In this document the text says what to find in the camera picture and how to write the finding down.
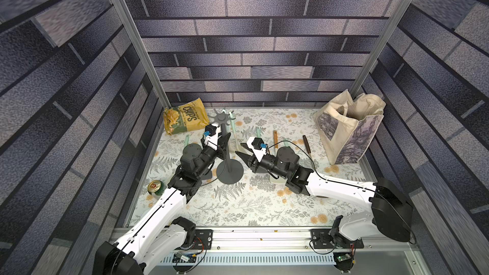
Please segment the green handle cream utensil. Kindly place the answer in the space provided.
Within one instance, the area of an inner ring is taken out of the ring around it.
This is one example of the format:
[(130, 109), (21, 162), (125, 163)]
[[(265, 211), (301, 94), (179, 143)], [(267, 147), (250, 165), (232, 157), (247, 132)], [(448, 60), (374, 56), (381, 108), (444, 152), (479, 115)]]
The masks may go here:
[(228, 114), (229, 114), (229, 122), (230, 122), (231, 130), (234, 138), (233, 151), (236, 152), (239, 150), (239, 143), (238, 143), (237, 132), (236, 132), (236, 122), (235, 122), (236, 117), (233, 111), (230, 111)]

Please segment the green handle grey spoon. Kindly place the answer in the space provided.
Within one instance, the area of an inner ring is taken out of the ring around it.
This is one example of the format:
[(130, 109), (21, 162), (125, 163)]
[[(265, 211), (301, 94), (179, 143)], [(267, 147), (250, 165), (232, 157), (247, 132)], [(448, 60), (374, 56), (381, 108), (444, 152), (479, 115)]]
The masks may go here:
[(312, 158), (312, 153), (311, 153), (311, 148), (310, 148), (310, 145), (309, 145), (309, 141), (306, 137), (306, 135), (303, 135), (303, 142), (304, 142), (304, 146), (306, 148), (306, 152), (308, 154), (308, 157), (309, 159), (313, 162), (313, 158)]

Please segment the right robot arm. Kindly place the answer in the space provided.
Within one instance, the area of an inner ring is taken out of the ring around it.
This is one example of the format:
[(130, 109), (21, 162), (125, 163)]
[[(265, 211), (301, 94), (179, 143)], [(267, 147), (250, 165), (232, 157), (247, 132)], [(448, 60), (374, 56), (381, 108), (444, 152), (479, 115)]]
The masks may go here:
[(329, 241), (337, 248), (349, 248), (357, 240), (382, 234), (401, 243), (413, 239), (411, 222), (412, 201), (390, 180), (353, 182), (318, 174), (314, 169), (299, 165), (299, 156), (289, 147), (277, 155), (266, 149), (248, 148), (237, 156), (253, 173), (266, 171), (286, 179), (286, 187), (295, 194), (327, 197), (360, 208), (351, 216), (337, 216), (329, 231)]

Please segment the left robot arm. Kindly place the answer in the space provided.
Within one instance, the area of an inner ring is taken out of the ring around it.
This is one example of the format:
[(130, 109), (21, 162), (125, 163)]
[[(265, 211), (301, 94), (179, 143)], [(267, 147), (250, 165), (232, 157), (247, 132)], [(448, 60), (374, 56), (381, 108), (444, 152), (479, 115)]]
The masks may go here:
[(93, 274), (150, 274), (163, 258), (178, 248), (190, 248), (196, 238), (193, 222), (178, 216), (203, 180), (212, 177), (216, 159), (225, 160), (230, 134), (205, 131), (200, 144), (182, 151), (180, 165), (156, 204), (116, 242), (97, 250)]

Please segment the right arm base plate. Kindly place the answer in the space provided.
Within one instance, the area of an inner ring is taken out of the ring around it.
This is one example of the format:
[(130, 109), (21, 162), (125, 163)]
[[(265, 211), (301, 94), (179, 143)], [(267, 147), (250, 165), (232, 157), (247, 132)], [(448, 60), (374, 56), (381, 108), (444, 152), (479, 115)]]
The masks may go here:
[(330, 233), (330, 229), (312, 229), (309, 231), (311, 241), (315, 250), (340, 250), (363, 249), (364, 243), (361, 239), (350, 241), (340, 233)]

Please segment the wooden handle white spatula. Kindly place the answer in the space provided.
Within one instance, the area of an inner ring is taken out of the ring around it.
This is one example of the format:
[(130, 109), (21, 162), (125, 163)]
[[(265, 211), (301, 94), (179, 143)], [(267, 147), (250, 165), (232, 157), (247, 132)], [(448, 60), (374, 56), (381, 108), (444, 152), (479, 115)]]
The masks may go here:
[(278, 131), (277, 130), (273, 131), (273, 141), (274, 141), (273, 147), (276, 148), (278, 145)]

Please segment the grey utensil rack stand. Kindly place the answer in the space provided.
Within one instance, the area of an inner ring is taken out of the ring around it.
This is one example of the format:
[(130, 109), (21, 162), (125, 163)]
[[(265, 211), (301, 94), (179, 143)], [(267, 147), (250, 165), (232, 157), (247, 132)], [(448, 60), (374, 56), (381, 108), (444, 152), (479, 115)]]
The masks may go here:
[[(225, 110), (213, 109), (215, 112), (214, 116), (211, 116), (214, 123), (217, 123), (222, 131), (223, 136), (229, 136), (230, 141), (230, 125), (229, 122), (232, 120), (230, 114)], [(244, 174), (244, 169), (242, 164), (236, 160), (232, 159), (230, 156), (229, 143), (225, 145), (224, 160), (217, 167), (218, 180), (226, 185), (233, 185), (238, 183)]]

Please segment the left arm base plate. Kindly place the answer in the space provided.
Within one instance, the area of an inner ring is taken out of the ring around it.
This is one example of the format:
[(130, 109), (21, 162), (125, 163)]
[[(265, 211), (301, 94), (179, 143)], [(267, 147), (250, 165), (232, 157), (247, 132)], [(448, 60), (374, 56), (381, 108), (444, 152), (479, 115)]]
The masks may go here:
[(183, 250), (210, 250), (213, 243), (213, 233), (211, 229), (197, 229), (194, 238), (191, 239), (189, 245), (182, 246)]

